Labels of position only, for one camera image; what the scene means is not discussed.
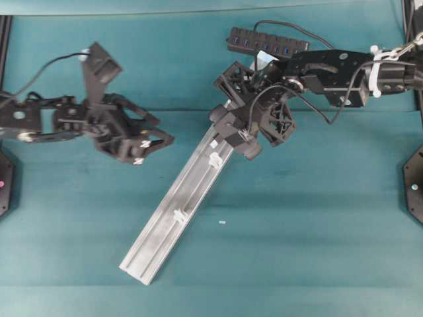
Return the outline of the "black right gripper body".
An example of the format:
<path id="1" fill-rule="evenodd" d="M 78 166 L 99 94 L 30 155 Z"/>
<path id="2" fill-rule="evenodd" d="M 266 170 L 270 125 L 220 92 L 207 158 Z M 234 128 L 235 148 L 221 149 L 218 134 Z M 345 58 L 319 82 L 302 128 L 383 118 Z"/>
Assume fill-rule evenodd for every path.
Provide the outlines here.
<path id="1" fill-rule="evenodd" d="M 258 71 L 234 62 L 214 82 L 230 99 L 228 110 L 243 108 L 247 112 L 249 132 L 258 133 L 276 147 L 295 131 L 295 122 L 288 107 L 290 93 L 282 87 L 282 67 L 274 60 Z"/>

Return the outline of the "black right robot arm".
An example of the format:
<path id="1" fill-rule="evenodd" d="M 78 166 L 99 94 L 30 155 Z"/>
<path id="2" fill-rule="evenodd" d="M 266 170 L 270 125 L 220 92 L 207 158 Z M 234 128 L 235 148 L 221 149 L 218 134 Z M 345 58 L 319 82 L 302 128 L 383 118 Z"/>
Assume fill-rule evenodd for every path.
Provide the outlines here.
<path id="1" fill-rule="evenodd" d="M 300 98 L 327 124 L 336 121 L 336 117 L 328 118 L 312 105 L 304 92 L 323 95 L 341 112 L 365 106 L 370 97 L 422 90 L 422 52 L 300 52 L 289 59 L 273 59 L 256 71 L 235 62 L 215 85 L 235 103 L 235 108 L 216 106 L 210 121 L 222 139 L 246 153 L 260 150 L 259 133 L 275 147 L 295 131 L 290 98 Z"/>

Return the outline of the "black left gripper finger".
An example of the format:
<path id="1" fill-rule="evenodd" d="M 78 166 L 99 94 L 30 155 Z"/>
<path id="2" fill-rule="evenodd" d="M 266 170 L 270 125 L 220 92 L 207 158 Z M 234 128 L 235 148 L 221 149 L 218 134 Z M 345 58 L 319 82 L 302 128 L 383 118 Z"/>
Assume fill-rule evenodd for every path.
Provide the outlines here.
<path id="1" fill-rule="evenodd" d="M 174 137 L 156 127 L 135 124 L 131 126 L 130 156 L 145 159 L 150 154 L 171 145 Z"/>

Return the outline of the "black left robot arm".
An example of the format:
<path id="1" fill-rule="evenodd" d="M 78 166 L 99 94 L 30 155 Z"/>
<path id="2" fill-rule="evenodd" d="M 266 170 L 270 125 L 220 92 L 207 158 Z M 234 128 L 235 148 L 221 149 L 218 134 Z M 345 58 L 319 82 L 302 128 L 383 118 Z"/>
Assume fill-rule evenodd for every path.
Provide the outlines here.
<path id="1" fill-rule="evenodd" d="M 77 103 L 74 96 L 42 98 L 28 93 L 23 102 L 1 107 L 1 138 L 27 143 L 70 141 L 89 136 L 96 150 L 127 164 L 139 165 L 171 145 L 160 121 L 119 94 L 105 94 L 100 104 Z"/>

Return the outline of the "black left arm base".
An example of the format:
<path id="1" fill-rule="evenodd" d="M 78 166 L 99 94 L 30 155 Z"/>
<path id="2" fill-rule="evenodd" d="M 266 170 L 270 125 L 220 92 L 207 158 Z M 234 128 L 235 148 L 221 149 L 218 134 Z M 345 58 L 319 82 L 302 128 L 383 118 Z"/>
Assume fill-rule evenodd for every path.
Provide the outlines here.
<path id="1" fill-rule="evenodd" d="M 11 204 L 14 170 L 13 162 L 1 151 L 1 217 L 5 216 Z"/>

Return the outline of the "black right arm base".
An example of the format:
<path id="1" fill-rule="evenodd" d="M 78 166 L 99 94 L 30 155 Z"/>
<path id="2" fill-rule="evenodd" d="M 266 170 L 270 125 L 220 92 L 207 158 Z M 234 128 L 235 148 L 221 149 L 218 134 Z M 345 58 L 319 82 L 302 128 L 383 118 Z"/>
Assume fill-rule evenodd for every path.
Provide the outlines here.
<path id="1" fill-rule="evenodd" d="M 407 210 L 422 224 L 422 146 L 403 165 L 403 180 Z"/>

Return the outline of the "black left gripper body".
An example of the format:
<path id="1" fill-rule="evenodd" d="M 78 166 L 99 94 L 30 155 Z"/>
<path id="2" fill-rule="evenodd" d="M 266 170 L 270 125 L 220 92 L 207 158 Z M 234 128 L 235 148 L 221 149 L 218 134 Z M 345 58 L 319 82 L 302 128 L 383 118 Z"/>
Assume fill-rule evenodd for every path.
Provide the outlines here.
<path id="1" fill-rule="evenodd" d="M 156 127 L 160 120 L 120 94 L 105 94 L 103 102 L 115 110 L 89 110 L 85 133 L 94 141 L 96 150 L 127 164 L 139 165 L 144 158 L 130 156 L 131 126 Z"/>

